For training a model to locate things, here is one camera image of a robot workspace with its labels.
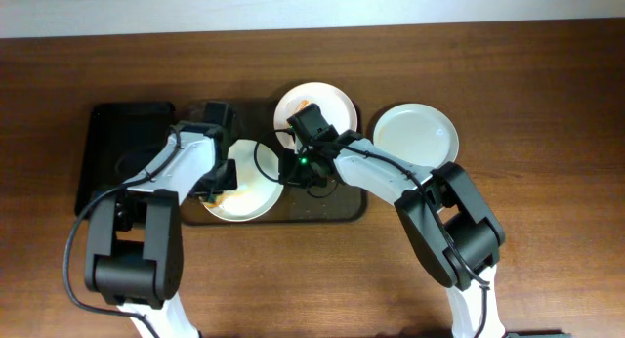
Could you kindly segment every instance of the plate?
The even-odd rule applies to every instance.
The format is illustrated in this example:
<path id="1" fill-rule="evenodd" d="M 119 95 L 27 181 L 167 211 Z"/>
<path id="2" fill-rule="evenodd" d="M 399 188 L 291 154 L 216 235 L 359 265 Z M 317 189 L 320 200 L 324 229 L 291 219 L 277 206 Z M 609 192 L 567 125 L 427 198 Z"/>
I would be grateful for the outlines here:
<path id="1" fill-rule="evenodd" d="M 460 142 L 453 124 L 439 110 L 404 104 L 385 112 L 373 132 L 373 145 L 407 162 L 439 168 L 455 161 Z"/>
<path id="2" fill-rule="evenodd" d="M 275 114 L 273 127 L 285 129 L 289 127 L 286 119 L 310 104 L 317 104 L 321 108 L 321 115 L 334 125 L 339 134 L 348 129 L 356 130 L 358 118 L 354 103 L 339 88 L 325 83 L 306 83 L 289 90 L 280 99 Z M 276 133 L 280 143 L 285 148 L 295 149 L 295 142 L 288 134 Z"/>
<path id="3" fill-rule="evenodd" d="M 268 180 L 254 164 L 255 141 L 239 139 L 228 151 L 236 163 L 236 190 L 224 191 L 215 204 L 203 203 L 211 214 L 232 222 L 255 219 L 269 211 L 280 199 L 284 186 Z M 263 171 L 278 177 L 278 158 L 263 144 L 258 147 L 258 162 Z"/>

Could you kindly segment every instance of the empty white plate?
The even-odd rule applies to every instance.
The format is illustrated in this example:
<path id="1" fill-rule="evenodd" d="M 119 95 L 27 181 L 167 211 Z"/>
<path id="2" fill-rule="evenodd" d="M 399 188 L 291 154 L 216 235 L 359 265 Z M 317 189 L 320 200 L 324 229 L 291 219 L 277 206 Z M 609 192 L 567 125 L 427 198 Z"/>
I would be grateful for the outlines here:
<path id="1" fill-rule="evenodd" d="M 317 104 L 325 120 L 334 125 L 341 134 L 348 129 L 356 130 L 358 118 L 354 103 L 339 88 L 325 83 L 306 83 L 289 90 L 275 108 L 273 127 L 289 127 L 286 119 L 309 104 Z M 277 138 L 285 148 L 295 149 L 295 142 L 288 134 L 277 133 Z"/>
<path id="2" fill-rule="evenodd" d="M 375 125 L 373 145 L 404 161 L 438 168 L 458 156 L 458 134 L 449 118 L 421 104 L 385 112 Z"/>
<path id="3" fill-rule="evenodd" d="M 255 219 L 271 209 L 284 186 L 268 180 L 254 164 L 255 141 L 239 139 L 228 151 L 236 163 L 236 190 L 224 191 L 215 204 L 204 203 L 213 215 L 233 222 Z M 278 158 L 270 148 L 260 144 L 258 163 L 270 177 L 278 177 Z"/>

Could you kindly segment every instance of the black tray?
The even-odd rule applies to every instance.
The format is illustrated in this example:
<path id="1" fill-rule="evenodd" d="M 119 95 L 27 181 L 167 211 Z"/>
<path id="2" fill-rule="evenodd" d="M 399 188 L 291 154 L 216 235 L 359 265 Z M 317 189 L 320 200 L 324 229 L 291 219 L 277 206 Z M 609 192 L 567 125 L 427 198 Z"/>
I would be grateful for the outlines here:
<path id="1" fill-rule="evenodd" d="M 242 139 L 258 140 L 262 134 L 273 129 L 277 101 L 221 101 L 230 103 L 236 110 L 242 126 Z M 179 118 L 188 117 L 182 114 Z M 174 121 L 174 108 L 169 103 L 96 106 L 89 126 L 76 212 L 87 203 L 94 190 L 115 186 L 141 171 L 164 146 L 168 125 Z M 275 135 L 269 135 L 263 144 L 281 156 L 283 147 Z M 334 185 L 330 183 L 326 189 L 313 189 L 311 192 L 325 195 L 332 188 Z M 285 187 L 271 210 L 251 221 L 235 223 L 221 220 L 208 212 L 198 200 L 191 198 L 183 203 L 181 213 L 183 223 L 188 226 L 342 223 L 360 218 L 366 205 L 366 191 L 358 188 L 340 185 L 330 196 L 316 199 L 307 195 L 305 190 Z"/>

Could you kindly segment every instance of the wooden tabletop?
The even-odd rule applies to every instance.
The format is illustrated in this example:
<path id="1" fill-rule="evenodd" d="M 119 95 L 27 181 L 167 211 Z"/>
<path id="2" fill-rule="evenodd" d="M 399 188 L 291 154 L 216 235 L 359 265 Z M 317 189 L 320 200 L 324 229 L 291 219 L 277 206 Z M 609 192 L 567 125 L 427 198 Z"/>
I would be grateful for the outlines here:
<path id="1" fill-rule="evenodd" d="M 398 103 L 455 124 L 507 235 L 496 294 L 509 331 L 625 331 L 625 20 L 0 41 L 0 335 L 137 337 L 72 306 L 65 240 L 90 109 L 102 102 L 345 91 L 365 128 Z M 83 227 L 72 257 L 82 284 Z M 184 229 L 180 293 L 205 336 L 393 336 L 449 329 L 445 292 L 393 207 L 339 226 Z"/>

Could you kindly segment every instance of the white wall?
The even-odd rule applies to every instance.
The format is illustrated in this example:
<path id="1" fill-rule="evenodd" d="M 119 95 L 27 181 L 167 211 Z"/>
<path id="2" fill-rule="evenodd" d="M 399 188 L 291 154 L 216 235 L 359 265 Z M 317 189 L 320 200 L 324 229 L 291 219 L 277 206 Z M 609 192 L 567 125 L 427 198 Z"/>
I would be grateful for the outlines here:
<path id="1" fill-rule="evenodd" d="M 0 37 L 625 17 L 625 0 L 0 0 Z"/>

